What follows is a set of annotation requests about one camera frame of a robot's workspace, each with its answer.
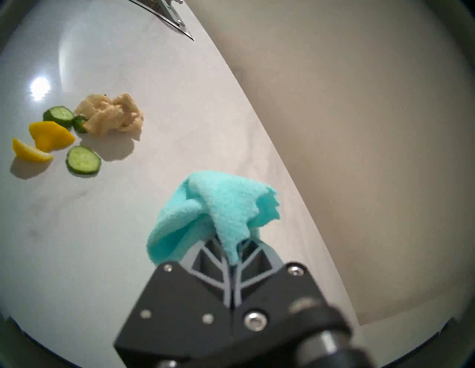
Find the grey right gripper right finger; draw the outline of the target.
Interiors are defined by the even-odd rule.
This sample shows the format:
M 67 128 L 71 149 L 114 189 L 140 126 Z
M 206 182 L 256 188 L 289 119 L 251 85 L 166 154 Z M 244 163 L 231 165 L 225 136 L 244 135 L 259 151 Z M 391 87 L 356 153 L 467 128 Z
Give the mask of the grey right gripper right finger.
M 239 356 L 331 356 L 351 348 L 351 328 L 307 267 L 284 264 L 267 244 L 239 245 L 233 267 L 233 338 Z

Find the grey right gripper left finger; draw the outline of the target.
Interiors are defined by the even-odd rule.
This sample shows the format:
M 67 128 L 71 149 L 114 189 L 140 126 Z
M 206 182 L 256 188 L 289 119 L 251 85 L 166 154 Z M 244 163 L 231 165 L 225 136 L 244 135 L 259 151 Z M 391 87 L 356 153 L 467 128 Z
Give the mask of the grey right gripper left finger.
M 232 341 L 232 288 L 217 237 L 158 265 L 114 348 L 126 367 L 182 367 Z

